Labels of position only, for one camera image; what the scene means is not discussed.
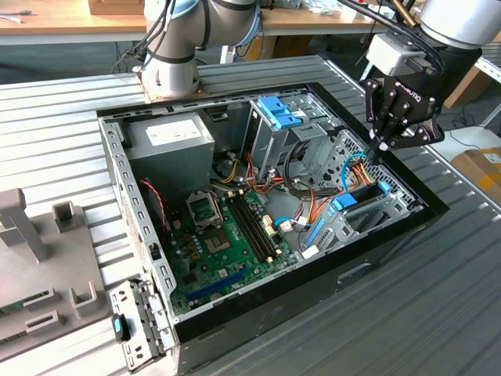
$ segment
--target blue plastic latch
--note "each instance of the blue plastic latch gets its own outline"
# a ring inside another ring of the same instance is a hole
[[[259,98],[258,105],[278,129],[293,128],[302,124],[301,119],[292,115],[287,105],[276,96]]]
[[[121,329],[120,319],[116,318],[114,320],[114,326],[115,326],[115,333],[119,333]]]
[[[385,197],[391,192],[391,186],[385,181],[380,182],[379,187],[383,190],[383,194]]]
[[[356,204],[357,200],[353,198],[350,193],[345,193],[339,197],[334,198],[332,201],[332,205],[339,212]]]

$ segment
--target black wire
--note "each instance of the black wire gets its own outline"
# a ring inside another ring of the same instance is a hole
[[[410,11],[413,8],[415,2],[416,0],[408,0],[407,4],[405,4],[405,8]]]
[[[445,70],[445,63],[442,57],[438,54],[438,52],[428,45],[426,41],[424,41],[420,36],[414,34],[410,28],[399,25],[398,23],[388,19],[385,16],[380,15],[379,13],[374,12],[372,9],[365,7],[364,5],[360,5],[352,0],[338,0],[341,4],[349,6],[350,8],[356,10],[357,12],[372,18],[373,20],[379,22],[380,24],[386,26],[388,29],[394,31],[397,34],[400,34],[405,39],[412,42],[415,46],[425,52],[431,61],[431,64],[437,70],[438,74],[443,74]]]
[[[474,127],[475,126],[475,118],[472,114],[467,113],[467,106],[464,106],[461,110],[461,114],[457,114],[453,120],[451,121],[454,128],[466,128],[466,127]]]
[[[468,146],[468,147],[470,147],[470,146],[471,146],[471,147],[475,147],[475,148],[477,148],[477,149],[479,149],[479,150],[480,150],[480,147],[478,147],[477,145],[473,145],[473,144],[470,144],[470,143],[464,143],[464,142],[462,142],[462,141],[459,141],[456,137],[454,137],[454,136],[452,135],[452,131],[447,131],[447,132],[449,132],[449,134],[450,134],[450,136],[451,136],[451,138],[452,138],[452,139],[454,139],[455,141],[457,141],[457,142],[458,142],[458,143],[460,143],[461,145]]]
[[[293,155],[296,154],[297,151],[301,149],[301,147],[305,146],[307,143],[308,141],[302,142],[299,140],[292,146],[289,153],[287,153],[285,160],[283,161],[283,185],[289,190],[290,194],[300,199],[305,197],[310,197],[311,195],[310,190],[315,192],[315,195],[317,197],[328,197],[338,194],[339,190],[336,188],[322,188],[320,190],[314,190],[309,184],[305,182],[298,182],[298,183],[308,187],[308,190],[299,190],[298,188],[293,186],[292,182],[290,181],[290,173],[289,173],[290,159]]]
[[[153,30],[155,30],[157,28],[158,24],[162,21],[162,19],[164,19],[164,14],[167,14],[166,12],[167,12],[167,8],[168,8],[168,4],[169,4],[169,1],[166,1],[164,9],[162,9],[162,13],[158,16],[157,20],[154,22],[154,24],[150,28],[150,31],[148,31],[146,33],[144,38],[141,39],[139,42],[137,42],[135,45],[133,44],[130,49],[125,50],[125,52],[121,55],[121,58],[111,67],[111,74],[114,73],[115,68],[117,66],[119,66],[119,64],[122,61],[125,61],[125,59],[127,59],[131,56],[136,56],[141,51],[141,48],[143,47],[143,45],[145,43],[146,43],[145,47],[147,47],[148,45],[150,45],[151,41],[154,40],[158,36],[159,33],[156,33],[155,36],[150,38],[151,34],[153,33]]]
[[[171,4],[171,2],[172,2],[172,6],[171,6],[171,18],[172,18],[172,13],[174,13],[175,0],[170,0],[169,1],[169,5]],[[142,66],[143,70],[151,62],[151,60],[153,59],[153,57],[157,54],[158,50],[160,49],[161,44],[164,42],[165,35],[167,34],[167,28],[166,28],[166,25],[165,25],[165,23],[167,22],[167,11],[168,11],[168,6],[166,6],[164,8],[164,19],[162,20],[162,25],[161,25],[160,29],[158,30],[158,32],[160,32],[160,31],[162,32],[162,35],[160,36],[160,41],[158,41],[157,47],[155,47],[155,50],[153,51],[153,53],[150,54],[150,58]],[[155,36],[153,36],[151,38],[151,42],[157,37],[158,32],[155,34]]]

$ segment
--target wooden table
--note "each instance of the wooden table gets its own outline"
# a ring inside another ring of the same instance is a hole
[[[97,16],[86,0],[1,0],[0,13],[31,10],[37,16],[20,16],[22,24],[0,20],[0,45],[81,42],[119,42],[141,39],[146,31],[143,15]],[[365,33],[366,20],[343,21],[340,15],[319,16],[307,9],[263,10],[265,34]]]
[[[143,15],[93,16],[87,0],[0,1],[0,13],[20,10],[36,16],[0,20],[0,45],[134,41],[146,32]]]

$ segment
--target red wire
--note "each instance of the red wire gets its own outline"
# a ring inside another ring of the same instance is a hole
[[[145,180],[140,180],[140,181],[145,186],[148,186],[153,191],[153,193],[155,193],[155,195],[157,196],[158,204],[160,205],[160,209],[162,210],[162,232],[163,232],[164,243],[165,243],[165,241],[167,240],[167,217],[165,216],[165,208],[164,208],[164,203],[162,202],[162,197],[160,196],[160,194],[158,193],[158,191],[155,189],[154,186],[152,186],[151,184],[149,184]]]

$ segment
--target white connector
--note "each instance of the white connector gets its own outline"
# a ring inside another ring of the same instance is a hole
[[[279,224],[279,228],[282,230],[283,233],[289,233],[290,231],[293,230],[292,225],[290,224],[290,221],[285,221]]]

